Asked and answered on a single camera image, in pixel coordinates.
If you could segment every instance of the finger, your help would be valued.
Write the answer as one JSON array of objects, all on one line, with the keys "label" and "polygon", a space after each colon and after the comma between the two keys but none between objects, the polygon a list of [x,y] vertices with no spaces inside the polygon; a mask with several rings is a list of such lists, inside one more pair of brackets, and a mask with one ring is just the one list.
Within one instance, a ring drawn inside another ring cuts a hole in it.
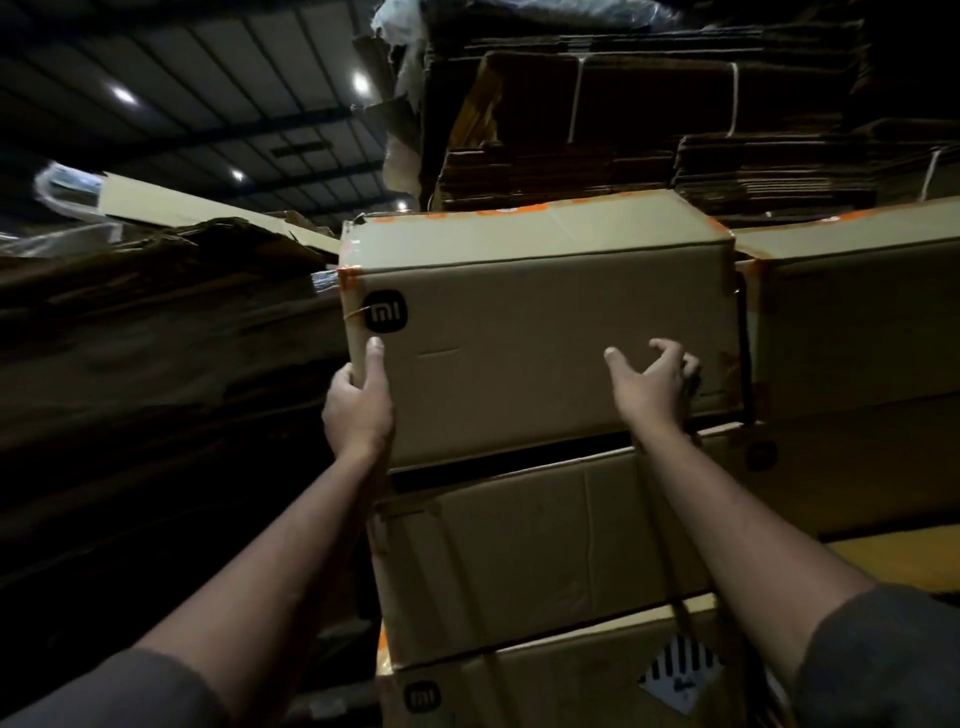
[{"label": "finger", "polygon": [[679,369],[684,361],[684,345],[672,339],[650,339],[650,348],[662,352],[657,360],[659,364],[667,364]]},{"label": "finger", "polygon": [[353,376],[353,365],[349,362],[344,364],[340,369],[337,370],[337,373],[333,375],[333,379],[330,380],[330,389],[342,389],[344,387],[352,387],[353,384],[350,381],[350,378]]},{"label": "finger", "polygon": [[614,382],[617,382],[619,379],[624,376],[634,374],[634,368],[630,366],[630,362],[627,361],[627,357],[623,355],[623,352],[617,347],[610,347],[605,352],[603,352],[604,359],[607,360],[607,366],[610,369],[610,376]]},{"label": "finger", "polygon": [[692,379],[700,375],[700,359],[692,353],[684,354],[684,379]]},{"label": "finger", "polygon": [[387,389],[387,370],[383,366],[383,340],[371,336],[367,341],[367,380],[364,389]]}]

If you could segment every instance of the sleeve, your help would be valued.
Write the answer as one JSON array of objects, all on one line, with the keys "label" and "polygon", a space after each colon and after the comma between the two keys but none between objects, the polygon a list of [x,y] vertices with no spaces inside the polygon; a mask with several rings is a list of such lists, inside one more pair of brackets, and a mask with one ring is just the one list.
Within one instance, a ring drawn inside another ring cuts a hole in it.
[{"label": "sleeve", "polygon": [[2,728],[221,728],[227,711],[204,679],[166,655],[129,649],[0,721]]},{"label": "sleeve", "polygon": [[817,628],[797,677],[802,726],[960,725],[960,611],[879,586]]}]

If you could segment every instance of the diamond-shaped label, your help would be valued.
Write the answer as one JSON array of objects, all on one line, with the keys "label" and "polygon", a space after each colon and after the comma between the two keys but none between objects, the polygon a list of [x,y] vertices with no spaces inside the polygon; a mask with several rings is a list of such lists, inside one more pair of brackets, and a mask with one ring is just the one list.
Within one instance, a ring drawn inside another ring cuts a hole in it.
[{"label": "diamond-shaped label", "polygon": [[675,711],[689,716],[701,693],[722,670],[723,662],[709,647],[677,635],[636,681]]}]

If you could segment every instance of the white strap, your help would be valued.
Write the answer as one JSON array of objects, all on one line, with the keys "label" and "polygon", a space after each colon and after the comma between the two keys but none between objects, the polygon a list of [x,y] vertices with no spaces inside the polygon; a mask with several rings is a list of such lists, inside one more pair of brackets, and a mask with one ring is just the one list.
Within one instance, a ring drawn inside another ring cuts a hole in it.
[{"label": "white strap", "polygon": [[940,153],[944,151],[943,147],[937,147],[933,150],[933,154],[930,155],[930,163],[926,166],[926,177],[924,177],[924,186],[920,188],[920,195],[917,197],[917,202],[922,203],[926,202],[926,193],[930,189],[930,180],[933,179],[933,173],[937,169],[937,159],[940,158]]},{"label": "white strap", "polygon": [[584,61],[587,56],[577,56],[577,84],[573,87],[573,111],[570,113],[570,131],[566,134],[566,143],[573,143],[573,132],[577,128],[577,109],[580,107],[580,83],[584,79]]},{"label": "white strap", "polygon": [[733,136],[733,133],[736,132],[736,117],[740,112],[740,66],[732,62],[730,68],[733,69],[733,109],[730,114],[730,130],[727,132],[727,136]]}]

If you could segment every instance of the box with mi logo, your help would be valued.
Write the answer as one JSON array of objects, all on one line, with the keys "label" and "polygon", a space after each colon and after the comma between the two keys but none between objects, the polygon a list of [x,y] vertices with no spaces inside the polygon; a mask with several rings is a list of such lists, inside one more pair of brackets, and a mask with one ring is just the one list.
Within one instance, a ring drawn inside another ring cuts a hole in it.
[{"label": "box with mi logo", "polygon": [[603,351],[643,369],[654,336],[703,361],[694,414],[740,405],[733,238],[671,191],[361,218],[340,261],[360,381],[387,345],[396,470],[623,429]]},{"label": "box with mi logo", "polygon": [[384,728],[737,728],[743,638],[713,595],[535,642],[394,669],[381,634]]}]

